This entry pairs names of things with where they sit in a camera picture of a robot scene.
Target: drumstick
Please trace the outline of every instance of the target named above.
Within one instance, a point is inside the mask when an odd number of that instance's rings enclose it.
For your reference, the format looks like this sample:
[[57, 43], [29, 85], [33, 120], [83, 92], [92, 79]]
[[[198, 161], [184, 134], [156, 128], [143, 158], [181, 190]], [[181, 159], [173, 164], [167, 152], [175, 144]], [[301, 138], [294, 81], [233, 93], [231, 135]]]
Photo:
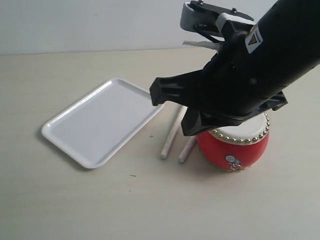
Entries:
[[196, 144], [197, 142], [197, 137], [196, 136], [192, 136], [190, 137], [189, 141], [187, 142], [187, 144], [185, 145], [184, 149], [182, 150], [182, 152], [180, 153], [179, 156], [179, 162], [180, 163], [184, 163], [188, 157], [188, 155], [190, 154], [193, 146]]
[[173, 124], [173, 126], [172, 126], [172, 128], [170, 130], [170, 133], [169, 133], [169, 135], [168, 135], [168, 137], [166, 139], [166, 142], [165, 142], [165, 144], [163, 146], [163, 149], [161, 151], [161, 155], [160, 155], [161, 159], [167, 159], [168, 153], [170, 151], [170, 148], [172, 146], [172, 143], [174, 141], [174, 138], [175, 138], [175, 136], [177, 134], [177, 131], [178, 131], [179, 127], [180, 127], [180, 123], [181, 123], [186, 111], [187, 111], [187, 107], [186, 106], [181, 106], [181, 108], [179, 110], [179, 113], [178, 113], [178, 115], [177, 115], [177, 117], [176, 117], [176, 119], [174, 121], [174, 124]]

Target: white tray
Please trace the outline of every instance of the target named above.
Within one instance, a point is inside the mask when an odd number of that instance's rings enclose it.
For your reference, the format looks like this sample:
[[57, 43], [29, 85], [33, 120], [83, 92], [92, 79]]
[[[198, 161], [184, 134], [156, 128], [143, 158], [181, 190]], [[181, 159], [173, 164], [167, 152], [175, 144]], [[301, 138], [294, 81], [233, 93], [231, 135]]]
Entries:
[[42, 127], [50, 142], [87, 169], [105, 164], [162, 108], [150, 94], [115, 78]]

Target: white table surface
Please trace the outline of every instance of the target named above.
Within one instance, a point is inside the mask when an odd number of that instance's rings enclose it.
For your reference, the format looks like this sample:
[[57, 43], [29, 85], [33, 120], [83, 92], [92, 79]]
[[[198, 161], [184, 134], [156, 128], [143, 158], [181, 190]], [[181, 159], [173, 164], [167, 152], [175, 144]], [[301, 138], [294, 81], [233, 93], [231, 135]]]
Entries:
[[0, 240], [319, 239], [320, 68], [284, 91], [289, 104], [269, 113], [265, 154], [239, 173], [217, 170], [198, 147], [178, 164], [188, 140], [181, 130], [160, 160], [178, 109], [170, 102], [95, 170], [40, 134], [47, 120], [108, 79], [149, 89], [155, 77], [200, 69], [212, 54], [0, 56]]

